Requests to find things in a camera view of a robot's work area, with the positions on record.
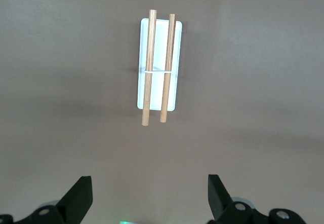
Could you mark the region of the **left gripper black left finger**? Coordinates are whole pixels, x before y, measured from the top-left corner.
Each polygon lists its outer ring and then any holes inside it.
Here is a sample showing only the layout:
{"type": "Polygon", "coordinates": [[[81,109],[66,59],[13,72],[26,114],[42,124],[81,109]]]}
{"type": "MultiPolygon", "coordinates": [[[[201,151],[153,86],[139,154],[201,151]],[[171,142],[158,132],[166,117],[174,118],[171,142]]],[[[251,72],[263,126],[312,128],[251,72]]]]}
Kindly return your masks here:
{"type": "Polygon", "coordinates": [[[55,205],[46,205],[19,221],[9,214],[1,223],[73,224],[81,223],[93,203],[92,178],[82,176],[55,205]]]}

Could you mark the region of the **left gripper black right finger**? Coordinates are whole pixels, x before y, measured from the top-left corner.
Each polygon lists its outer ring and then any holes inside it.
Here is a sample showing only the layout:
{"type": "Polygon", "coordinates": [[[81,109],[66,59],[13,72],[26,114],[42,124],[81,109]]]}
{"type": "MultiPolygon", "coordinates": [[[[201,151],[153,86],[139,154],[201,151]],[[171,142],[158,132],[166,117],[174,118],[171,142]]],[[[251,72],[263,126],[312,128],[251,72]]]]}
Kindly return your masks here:
{"type": "Polygon", "coordinates": [[[305,223],[288,209],[274,208],[264,215],[242,200],[233,200],[217,174],[208,176],[208,202],[214,217],[209,223],[305,223]]]}

